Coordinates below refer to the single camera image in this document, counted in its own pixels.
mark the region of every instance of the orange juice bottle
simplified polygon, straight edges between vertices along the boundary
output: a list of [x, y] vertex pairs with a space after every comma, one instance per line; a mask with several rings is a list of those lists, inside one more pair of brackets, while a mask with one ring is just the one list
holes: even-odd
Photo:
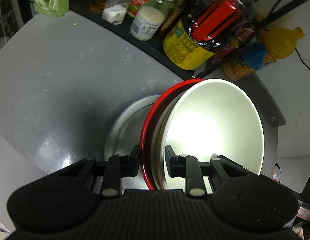
[[293, 31], [275, 28], [265, 33], [251, 49], [226, 63], [222, 70], [229, 80], [239, 80], [278, 59], [288, 57], [295, 50], [297, 40], [302, 38], [304, 33], [300, 27]]

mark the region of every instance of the red plate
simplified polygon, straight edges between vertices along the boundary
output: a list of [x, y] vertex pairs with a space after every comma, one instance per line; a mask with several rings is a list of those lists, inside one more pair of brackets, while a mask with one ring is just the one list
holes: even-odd
[[144, 177], [144, 180], [149, 189], [155, 189], [155, 181], [151, 172], [151, 139], [156, 128], [157, 122], [162, 116], [164, 110], [172, 102], [172, 100], [177, 97], [180, 93], [188, 90], [190, 87], [195, 85], [198, 82], [203, 81], [204, 79], [189, 79], [183, 82], [180, 82], [170, 89], [166, 90], [154, 103], [148, 112], [146, 119], [144, 121], [141, 138], [139, 142], [140, 146], [140, 161], [141, 161], [141, 170]]

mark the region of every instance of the yellow bottle cap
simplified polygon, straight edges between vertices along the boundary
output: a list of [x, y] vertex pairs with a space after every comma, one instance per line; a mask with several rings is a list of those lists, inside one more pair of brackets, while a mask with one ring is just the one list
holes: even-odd
[[302, 39], [305, 37], [303, 31], [302, 31], [302, 28], [301, 27], [296, 27], [295, 30], [294, 30], [294, 35], [296, 38], [298, 39]]

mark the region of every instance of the gray countertop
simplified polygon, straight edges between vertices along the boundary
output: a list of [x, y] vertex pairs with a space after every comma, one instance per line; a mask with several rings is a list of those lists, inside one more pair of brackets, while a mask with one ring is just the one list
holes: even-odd
[[[223, 78], [220, 72], [211, 77]], [[106, 136], [135, 100], [181, 79], [105, 28], [70, 11], [36, 15], [0, 51], [0, 134], [46, 173], [103, 159]], [[262, 173], [270, 176], [278, 129], [263, 120]]]

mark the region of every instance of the spice jar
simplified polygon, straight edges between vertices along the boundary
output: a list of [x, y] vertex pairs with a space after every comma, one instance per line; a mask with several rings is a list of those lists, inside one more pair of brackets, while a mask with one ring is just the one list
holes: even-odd
[[102, 18], [113, 25], [121, 24], [130, 2], [131, 0], [107, 0]]

